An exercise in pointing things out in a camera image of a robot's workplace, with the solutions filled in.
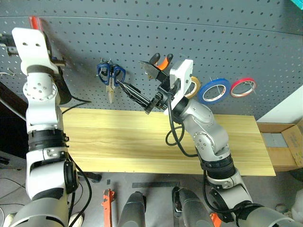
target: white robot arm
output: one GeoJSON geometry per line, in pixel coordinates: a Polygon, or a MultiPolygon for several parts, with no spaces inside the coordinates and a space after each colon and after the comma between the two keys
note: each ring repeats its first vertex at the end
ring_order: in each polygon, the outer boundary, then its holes
{"type": "Polygon", "coordinates": [[[59,69],[50,61],[41,31],[14,28],[12,34],[27,76],[23,87],[28,99],[26,189],[32,201],[17,213],[11,226],[67,227],[68,194],[77,189],[79,180],[63,132],[61,97],[55,83],[59,69]]]}

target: gray cylinder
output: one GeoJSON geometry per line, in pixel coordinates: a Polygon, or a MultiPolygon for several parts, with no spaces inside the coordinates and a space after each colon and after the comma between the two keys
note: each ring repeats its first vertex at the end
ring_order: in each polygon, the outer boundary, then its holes
{"type": "Polygon", "coordinates": [[[209,213],[193,191],[182,188],[179,197],[186,227],[214,227],[209,213]]]}
{"type": "Polygon", "coordinates": [[[67,227],[67,195],[60,199],[42,198],[31,201],[14,217],[11,227],[67,227]]]}
{"type": "Polygon", "coordinates": [[[145,227],[145,205],[141,192],[128,198],[117,227],[145,227]]]}
{"type": "Polygon", "coordinates": [[[239,219],[240,227],[303,227],[291,218],[267,207],[253,210],[245,218],[239,219]]]}

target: tape roll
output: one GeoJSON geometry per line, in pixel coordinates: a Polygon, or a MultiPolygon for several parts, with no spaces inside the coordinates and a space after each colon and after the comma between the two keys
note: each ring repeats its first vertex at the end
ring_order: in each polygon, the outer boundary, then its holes
{"type": "Polygon", "coordinates": [[[245,97],[245,96],[248,96],[251,92],[253,92],[257,87],[257,83],[255,82],[255,80],[251,77],[246,77],[246,78],[243,78],[243,79],[239,79],[237,80],[236,82],[234,82],[232,84],[232,87],[231,87],[231,96],[234,97],[234,98],[241,98],[241,97],[245,97]],[[246,92],[243,92],[241,94],[236,94],[234,93],[234,89],[241,83],[252,83],[251,85],[251,88],[246,91],[246,92]]]}
{"type": "Polygon", "coordinates": [[[201,82],[197,77],[191,77],[191,82],[195,84],[194,89],[189,92],[188,94],[184,95],[186,98],[192,98],[194,97],[200,90],[201,82]]]}
{"type": "Polygon", "coordinates": [[[230,89],[231,89],[231,84],[228,80],[224,78],[215,79],[208,82],[203,87],[201,87],[201,89],[198,92],[198,98],[199,101],[203,104],[215,104],[225,99],[228,96],[230,89]],[[209,99],[205,98],[205,93],[209,91],[211,88],[216,86],[222,86],[223,91],[217,97],[209,98],[209,99]]]}

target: floor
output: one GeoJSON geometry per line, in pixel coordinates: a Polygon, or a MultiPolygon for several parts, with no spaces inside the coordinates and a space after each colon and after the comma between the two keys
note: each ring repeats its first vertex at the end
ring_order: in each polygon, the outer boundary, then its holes
{"type": "MultiPolygon", "coordinates": [[[[17,181],[20,184],[25,182],[26,170],[0,169],[0,178],[6,177],[17,181]]],[[[278,203],[284,203],[289,208],[293,205],[295,194],[303,188],[302,182],[295,180],[289,173],[277,173],[276,177],[247,176],[243,180],[256,203],[267,207],[275,208],[278,203]]],[[[80,180],[83,186],[83,196],[75,205],[74,212],[80,211],[88,198],[88,188],[83,179],[80,180]]],[[[93,197],[90,205],[85,211],[83,227],[102,227],[103,208],[101,206],[103,191],[111,188],[116,192],[116,200],[112,203],[113,227],[116,227],[119,215],[129,195],[134,191],[141,191],[147,197],[147,211],[145,213],[147,227],[173,226],[171,185],[179,184],[193,190],[199,198],[202,198],[202,176],[201,175],[168,175],[168,174],[137,174],[137,173],[102,173],[102,180],[99,183],[91,183],[93,197]],[[163,187],[141,187],[133,183],[163,182],[163,187]]],[[[81,194],[81,187],[76,191],[78,201],[81,194]]],[[[26,190],[17,184],[6,179],[0,179],[0,207],[5,215],[18,211],[21,205],[1,205],[7,203],[27,204],[30,200],[26,190]]],[[[184,226],[182,218],[179,226],[184,226]]],[[[223,224],[222,227],[234,227],[233,223],[223,224]]]]}

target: orange tool handle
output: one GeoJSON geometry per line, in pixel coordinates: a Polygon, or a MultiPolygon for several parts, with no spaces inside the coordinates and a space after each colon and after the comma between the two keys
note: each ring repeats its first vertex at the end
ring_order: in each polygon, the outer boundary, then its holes
{"type": "Polygon", "coordinates": [[[115,192],[110,189],[104,190],[102,206],[104,207],[104,227],[112,227],[112,201],[115,192]]]}
{"type": "Polygon", "coordinates": [[[174,57],[174,55],[172,55],[171,53],[168,54],[166,56],[166,58],[164,59],[164,61],[160,65],[157,66],[158,69],[165,70],[166,67],[168,67],[168,65],[170,64],[170,62],[171,62],[171,60],[172,60],[173,57],[174,57]]]}
{"type": "Polygon", "coordinates": [[[221,226],[222,221],[216,213],[211,213],[210,217],[213,221],[214,227],[220,227],[221,226]]]}

